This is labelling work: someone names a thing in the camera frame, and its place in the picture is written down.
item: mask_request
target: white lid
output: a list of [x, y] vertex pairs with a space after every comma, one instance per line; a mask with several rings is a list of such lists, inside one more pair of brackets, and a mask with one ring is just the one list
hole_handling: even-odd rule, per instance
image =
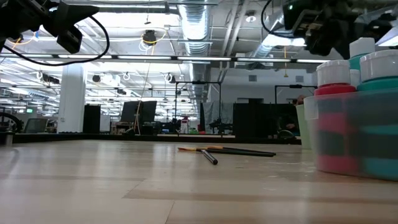
[[317, 70], [322, 69], [323, 67], [329, 67], [335, 65], [349, 66], [349, 62], [347, 60], [330, 60], [328, 62], [322, 63], [321, 65], [318, 65]]
[[381, 57], [389, 57], [389, 56], [397, 56], [398, 50], [382, 50], [379, 52], [373, 52], [361, 57], [361, 62], [365, 62], [367, 60], [372, 60]]
[[350, 83], [349, 62], [334, 60], [325, 62], [317, 67], [318, 86], [334, 83]]
[[370, 37], [362, 37], [349, 44], [349, 56], [351, 58], [375, 51], [376, 44], [374, 42], [374, 39]]
[[362, 82], [382, 77], [398, 77], [398, 50], [383, 50], [361, 57]]

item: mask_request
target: ceiling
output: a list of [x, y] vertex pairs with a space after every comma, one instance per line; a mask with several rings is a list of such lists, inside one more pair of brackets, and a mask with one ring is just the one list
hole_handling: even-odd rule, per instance
[[[189, 1], [169, 1], [171, 9], [175, 9], [175, 2], [189, 2]], [[279, 6], [282, 1], [275, 0], [273, 7], [269, 7], [266, 11], [267, 15], [275, 13], [280, 10]], [[110, 36], [111, 46], [109, 54], [113, 55], [186, 55], [187, 50], [185, 44], [181, 43], [184, 40], [182, 19], [177, 14], [162, 14], [162, 13], [145, 13], [149, 6], [159, 6], [164, 4], [163, 1], [72, 1], [71, 4], [94, 4], [101, 6], [102, 12], [94, 15], [94, 17], [105, 26]], [[135, 4], [139, 6], [135, 8], [135, 12], [125, 5], [125, 3]], [[249, 55], [256, 50], [259, 44], [262, 43], [266, 32], [263, 30], [260, 23], [260, 12], [264, 7], [266, 1], [252, 0], [249, 1], [246, 10], [241, 11], [243, 5], [239, 1], [234, 0], [208, 0], [207, 7], [210, 8], [210, 36], [208, 41], [211, 44], [208, 56], [223, 55], [223, 43], [226, 37], [228, 24], [233, 23], [232, 32], [238, 24], [239, 16], [248, 11], [254, 13], [256, 20], [248, 22], [244, 16], [240, 29], [237, 35], [237, 41], [232, 48], [232, 55], [244, 54]], [[238, 5], [238, 13], [235, 18], [231, 18], [231, 14], [235, 5]], [[102, 30], [90, 19], [85, 19], [76, 24], [77, 28], [83, 34], [83, 42], [79, 54], [98, 55], [106, 47], [106, 39]], [[153, 48], [146, 49], [141, 44], [141, 35], [145, 30], [154, 30], [158, 41]], [[24, 40], [21, 45], [15, 45], [11, 42], [6, 43], [7, 46], [14, 47], [15, 50], [25, 54], [68, 54], [56, 42], [56, 38], [52, 37], [42, 27], [38, 33], [34, 34], [31, 31], [23, 33]], [[229, 44], [232, 43], [232, 35], [229, 39]], [[270, 54], [276, 58], [315, 58], [323, 60], [341, 59], [341, 56], [332, 51], [327, 57], [320, 57], [311, 55], [305, 51], [303, 47], [285, 46], [274, 48]], [[58, 99], [60, 94], [60, 86], [48, 84], [43, 82], [40, 78], [41, 74], [47, 74], [62, 82], [62, 67], [46, 67], [36, 65], [24, 60], [15, 58], [0, 58], [0, 85], [19, 85], [23, 88], [1, 88], [2, 99], [0, 104], [6, 105], [8, 108], [21, 106], [38, 106], [39, 112], [43, 114], [56, 114], [58, 108]], [[103, 113], [119, 115], [123, 105], [123, 101], [131, 100], [159, 100], [157, 114], [159, 116], [166, 116], [165, 110], [172, 110], [174, 108], [174, 88], [175, 85], [166, 81], [167, 75], [171, 74], [177, 81], [191, 81], [190, 65], [188, 63], [126, 63], [126, 62], [91, 62], [85, 63], [85, 70], [88, 75], [86, 102], [91, 104], [101, 104]], [[219, 73], [218, 64], [212, 64], [211, 79], [217, 80]], [[240, 74], [248, 72], [236, 65], [230, 65], [230, 71], [226, 74], [225, 85], [239, 85], [247, 77], [242, 77]], [[291, 73], [300, 70], [301, 75], [311, 74], [316, 65], [269, 65], [266, 69], [280, 70], [283, 68], [292, 69]], [[254, 72], [261, 76], [263, 72]], [[278, 83], [286, 84], [295, 83], [294, 78], [284, 79], [285, 72], [274, 72], [274, 75], [264, 75], [257, 79], [255, 84], [250, 85], [275, 85]], [[103, 80], [108, 82], [93, 82], [93, 76], [99, 75]], [[112, 87], [117, 85], [120, 88], [130, 88], [126, 90], [126, 95], [116, 93]], [[194, 89], [191, 84], [184, 86], [181, 89], [182, 94], [178, 96], [180, 100], [178, 110], [180, 115], [197, 116], [198, 101], [194, 99]], [[8, 100], [9, 98], [22, 98], [24, 100]], [[51, 103], [50, 109], [41, 105]]]

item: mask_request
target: cable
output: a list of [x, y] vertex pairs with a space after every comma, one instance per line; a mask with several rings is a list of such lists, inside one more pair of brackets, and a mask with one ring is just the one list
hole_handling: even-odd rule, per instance
[[105, 38], [106, 38], [106, 48], [104, 50], [104, 52], [102, 52], [102, 54], [98, 55], [95, 58], [90, 58], [90, 59], [86, 59], [86, 60], [80, 60], [80, 61], [72, 61], [72, 62], [65, 62], [65, 63], [58, 63], [58, 64], [52, 64], [52, 63], [45, 63], [45, 62], [38, 62], [35, 60], [32, 60], [28, 57], [23, 56], [22, 54], [16, 52], [15, 50], [11, 49], [8, 46], [4, 46], [5, 49], [9, 50], [11, 53], [17, 55], [18, 57], [27, 60], [28, 62], [32, 62], [35, 63], [37, 65], [44, 65], [44, 66], [51, 66], [51, 67], [57, 67], [57, 66], [65, 66], [65, 65], [71, 65], [74, 63], [86, 63], [86, 62], [92, 62], [95, 61], [97, 59], [100, 59], [102, 56], [106, 55], [106, 53], [108, 53], [108, 50], [111, 46], [111, 42], [109, 40], [109, 35], [108, 32], [106, 31], [105, 27], [98, 21], [96, 20], [93, 16], [90, 16], [90, 19], [92, 19], [95, 23], [97, 23], [99, 25], [99, 27], [103, 30], [104, 34], [105, 34]]
[[12, 49], [14, 49], [20, 41], [21, 41], [21, 38], [18, 38], [18, 39], [17, 39], [17, 42], [15, 42], [15, 43], [14, 43], [14, 46], [12, 46]]
[[267, 3], [266, 3], [266, 5], [264, 6], [264, 8], [262, 8], [262, 11], [261, 11], [261, 24], [262, 24], [262, 27], [263, 27], [269, 34], [272, 34], [272, 35], [274, 35], [274, 36], [282, 37], [282, 38], [288, 38], [288, 39], [294, 39], [294, 37], [289, 37], [289, 36], [284, 36], [284, 35], [277, 34], [277, 33], [275, 33], [274, 31], [271, 31], [271, 30], [269, 30], [269, 29], [266, 27], [266, 25], [265, 25], [265, 23], [264, 23], [264, 14], [265, 14], [265, 12], [266, 12], [266, 9], [267, 9], [268, 5], [269, 5], [271, 2], [272, 2], [272, 0], [268, 0]]
[[[155, 46], [152, 48], [152, 54], [151, 54], [151, 55], [153, 55], [154, 52], [155, 52]], [[138, 101], [136, 120], [135, 120], [135, 122], [134, 122], [134, 130], [136, 129], [136, 127], [138, 127], [138, 134], [139, 134], [139, 135], [141, 135], [141, 130], [139, 129], [138, 114], [139, 114], [139, 108], [140, 108], [141, 101], [142, 101], [142, 96], [144, 96], [144, 92], [145, 92], [145, 86], [147, 85], [147, 81], [148, 81], [148, 75], [149, 75], [150, 65], [151, 65], [151, 63], [149, 63], [149, 65], [148, 65], [148, 71], [147, 71], [147, 75], [146, 75], [146, 77], [145, 77], [144, 86], [142, 87], [141, 97], [139, 98], [139, 101]]]
[[17, 40], [17, 42], [12, 42], [12, 41], [10, 41], [10, 40], [8, 40], [8, 41], [10, 41], [11, 43], [13, 43], [14, 44], [14, 46], [12, 46], [12, 49], [14, 49], [15, 48], [15, 46], [17, 46], [17, 45], [25, 45], [25, 44], [29, 44], [30, 42], [32, 42], [32, 40], [33, 40], [33, 38], [35, 37], [35, 35], [36, 35], [36, 32], [33, 32], [33, 36], [32, 36], [32, 38], [30, 38], [30, 40], [28, 40], [27, 42], [24, 42], [24, 43], [20, 43], [20, 41], [22, 40], [21, 38], [18, 38], [18, 40]]

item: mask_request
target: black cable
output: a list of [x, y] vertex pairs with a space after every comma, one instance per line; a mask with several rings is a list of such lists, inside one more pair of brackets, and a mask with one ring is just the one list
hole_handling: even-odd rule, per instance
[[95, 58], [90, 58], [90, 59], [86, 59], [86, 60], [79, 60], [79, 61], [72, 61], [72, 62], [65, 62], [65, 63], [57, 63], [57, 64], [51, 64], [51, 63], [45, 63], [45, 62], [38, 62], [35, 60], [32, 60], [28, 57], [23, 56], [22, 54], [16, 52], [15, 50], [11, 49], [8, 46], [4, 46], [5, 49], [9, 50], [11, 53], [17, 55], [18, 57], [27, 60], [28, 62], [32, 62], [38, 65], [44, 65], [44, 66], [52, 66], [52, 67], [57, 67], [57, 66], [65, 66], [65, 65], [71, 65], [74, 63], [86, 63], [86, 62], [92, 62], [95, 61], [97, 59], [100, 59], [102, 56], [106, 55], [106, 53], [108, 53], [109, 47], [111, 46], [111, 42], [109, 40], [109, 35], [108, 32], [106, 31], [105, 27], [98, 21], [96, 20], [93, 16], [90, 16], [90, 19], [92, 19], [95, 23], [97, 23], [99, 25], [99, 27], [103, 30], [104, 34], [105, 34], [105, 38], [106, 38], [106, 48], [104, 50], [104, 52], [102, 52], [102, 54], [98, 55]]
[[263, 27], [269, 34], [272, 34], [272, 35], [274, 35], [274, 36], [283, 37], [283, 38], [288, 38], [288, 39], [294, 39], [294, 37], [289, 37], [289, 36], [277, 34], [277, 33], [275, 33], [274, 31], [271, 31], [271, 30], [269, 30], [269, 29], [266, 27], [266, 25], [265, 25], [265, 23], [264, 23], [264, 14], [265, 14], [265, 12], [266, 12], [266, 9], [267, 9], [268, 5], [269, 5], [271, 2], [272, 2], [272, 0], [268, 0], [267, 3], [266, 3], [266, 5], [264, 6], [264, 8], [262, 8], [262, 11], [261, 11], [261, 24], [262, 24], [262, 27]]

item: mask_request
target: wall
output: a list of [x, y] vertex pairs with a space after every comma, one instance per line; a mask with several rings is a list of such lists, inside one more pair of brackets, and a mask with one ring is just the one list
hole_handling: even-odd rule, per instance
[[[313, 88], [291, 89], [279, 87], [277, 89], [277, 103], [288, 103], [287, 99], [297, 98], [300, 95], [312, 96]], [[218, 94], [210, 92], [210, 100], [218, 100]], [[236, 103], [238, 98], [262, 98], [264, 103], [275, 103], [274, 86], [232, 86], [223, 85], [221, 100], [225, 103]]]
[[[218, 70], [212, 70], [213, 79], [218, 76]], [[256, 82], [249, 82], [249, 75], [257, 75]], [[297, 83], [297, 75], [304, 77], [303, 83]], [[225, 103], [235, 103], [238, 98], [262, 98], [264, 103], [275, 103], [275, 85], [316, 85], [313, 73], [304, 69], [285, 70], [253, 70], [231, 69], [228, 71], [221, 87], [221, 100]], [[277, 103], [288, 103], [287, 99], [297, 98], [300, 95], [312, 96], [313, 88], [292, 89], [278, 87]], [[209, 90], [209, 101], [218, 100], [219, 96], [214, 88]]]

